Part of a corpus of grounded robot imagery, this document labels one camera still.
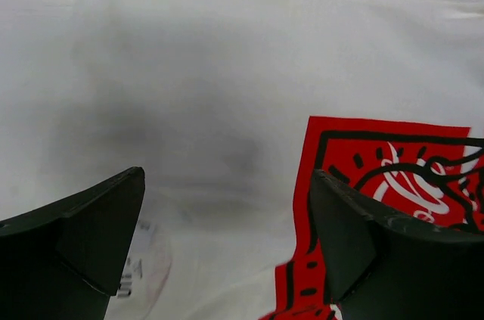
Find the white shirt red logo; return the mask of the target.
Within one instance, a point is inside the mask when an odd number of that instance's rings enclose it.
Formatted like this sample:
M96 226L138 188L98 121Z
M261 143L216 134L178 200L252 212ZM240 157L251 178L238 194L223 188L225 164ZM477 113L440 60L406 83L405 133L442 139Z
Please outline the white shirt red logo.
M320 169L483 229L483 0L1 0L1 218L130 166L112 319L339 319Z

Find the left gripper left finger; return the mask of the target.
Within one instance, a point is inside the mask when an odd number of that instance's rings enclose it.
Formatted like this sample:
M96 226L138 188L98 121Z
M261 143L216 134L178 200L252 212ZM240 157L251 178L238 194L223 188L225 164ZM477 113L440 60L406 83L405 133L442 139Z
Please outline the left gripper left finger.
M131 167L1 221L1 317L103 319L116 295L144 199Z

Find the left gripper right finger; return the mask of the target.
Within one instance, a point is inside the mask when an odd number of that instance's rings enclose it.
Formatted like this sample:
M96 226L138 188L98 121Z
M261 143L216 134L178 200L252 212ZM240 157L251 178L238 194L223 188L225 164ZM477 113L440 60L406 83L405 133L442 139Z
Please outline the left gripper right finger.
M483 238L420 221L317 170L324 301L345 319L481 319Z

